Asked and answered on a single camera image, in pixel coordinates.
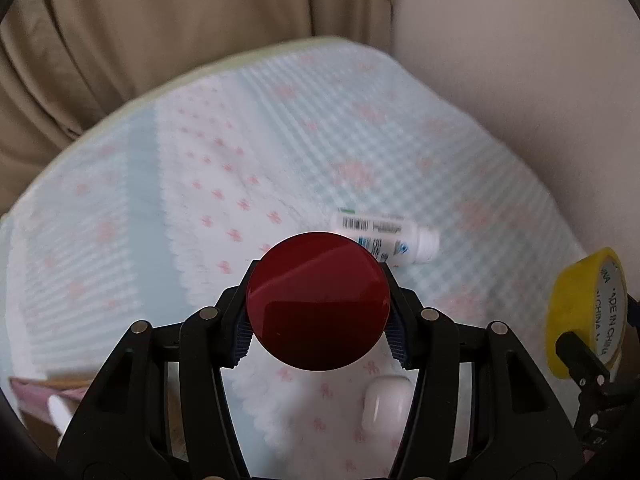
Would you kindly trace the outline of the beige curtain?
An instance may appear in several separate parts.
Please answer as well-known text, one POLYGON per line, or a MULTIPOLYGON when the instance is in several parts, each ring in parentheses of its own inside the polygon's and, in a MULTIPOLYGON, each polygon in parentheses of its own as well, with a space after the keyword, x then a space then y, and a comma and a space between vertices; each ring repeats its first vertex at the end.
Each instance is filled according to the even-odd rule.
POLYGON ((310 36, 388 50, 393 0, 14 0, 1 22, 1 205, 126 102, 310 36))

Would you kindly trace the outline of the checkered floral bed sheet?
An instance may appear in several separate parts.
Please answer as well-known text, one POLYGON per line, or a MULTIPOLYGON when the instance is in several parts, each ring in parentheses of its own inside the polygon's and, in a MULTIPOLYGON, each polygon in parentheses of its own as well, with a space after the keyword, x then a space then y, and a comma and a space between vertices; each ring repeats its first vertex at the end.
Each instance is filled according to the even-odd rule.
MULTIPOLYGON (((1 221, 2 358, 19 378, 93 380, 132 324, 216 304, 282 240, 336 234, 340 209, 438 231, 433 260, 379 262, 385 275, 456 323, 509 326, 577 437, 579 391, 549 370, 546 324, 556 279, 584 253, 552 195, 470 116, 346 40, 199 70, 44 170, 1 221)), ((364 393, 381 376, 414 393, 418 374, 385 328, 325 372, 284 364, 253 333, 222 372, 247 479, 391 479, 404 432, 365 434, 364 393)), ((18 453, 30 476, 65 479, 14 424, 2 455, 18 453)))

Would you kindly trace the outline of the brown cardboard box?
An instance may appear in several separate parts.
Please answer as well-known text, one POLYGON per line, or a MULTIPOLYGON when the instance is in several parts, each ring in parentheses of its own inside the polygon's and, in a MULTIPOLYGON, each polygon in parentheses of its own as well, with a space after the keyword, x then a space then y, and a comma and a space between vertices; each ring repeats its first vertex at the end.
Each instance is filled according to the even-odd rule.
POLYGON ((18 418, 29 437, 52 460, 91 383, 91 378, 9 379, 18 418))

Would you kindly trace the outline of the red lidded jar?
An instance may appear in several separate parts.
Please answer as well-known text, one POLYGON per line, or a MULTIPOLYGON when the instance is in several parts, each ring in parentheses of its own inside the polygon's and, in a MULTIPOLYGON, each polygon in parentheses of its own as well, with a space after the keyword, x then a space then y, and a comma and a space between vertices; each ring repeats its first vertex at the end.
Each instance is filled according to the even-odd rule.
POLYGON ((390 316, 382 266, 347 237, 282 240, 250 272, 246 310, 262 346, 299 370, 339 370, 380 340, 390 316))

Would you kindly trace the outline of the yellow tape roll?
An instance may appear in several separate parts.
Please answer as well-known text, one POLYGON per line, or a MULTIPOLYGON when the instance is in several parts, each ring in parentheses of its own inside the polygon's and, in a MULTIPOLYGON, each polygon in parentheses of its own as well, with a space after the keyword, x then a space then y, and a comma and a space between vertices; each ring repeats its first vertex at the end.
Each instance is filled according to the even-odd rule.
POLYGON ((555 343, 566 332, 576 334, 602 364, 612 370, 626 333, 628 292, 620 258, 605 247, 559 274, 548 305, 546 355, 551 373, 570 377, 555 353, 555 343))

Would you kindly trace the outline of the white earbuds case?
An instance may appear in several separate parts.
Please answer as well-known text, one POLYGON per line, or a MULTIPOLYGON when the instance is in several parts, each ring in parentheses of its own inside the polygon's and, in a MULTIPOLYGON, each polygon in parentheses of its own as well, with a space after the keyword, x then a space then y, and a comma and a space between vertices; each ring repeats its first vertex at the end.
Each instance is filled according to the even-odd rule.
POLYGON ((375 437, 399 436, 405 428, 413 385, 402 376, 381 376, 367 386, 363 397, 361 427, 375 437))

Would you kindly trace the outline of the white pill bottle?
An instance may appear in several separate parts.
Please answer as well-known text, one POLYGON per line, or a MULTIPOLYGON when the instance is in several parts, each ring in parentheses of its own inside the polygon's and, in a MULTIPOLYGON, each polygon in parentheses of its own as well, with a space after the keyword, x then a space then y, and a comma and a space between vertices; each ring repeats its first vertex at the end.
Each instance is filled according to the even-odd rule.
POLYGON ((330 230, 350 238, 388 266, 427 263, 439 252, 438 231, 402 217, 340 209, 332 214, 330 230))

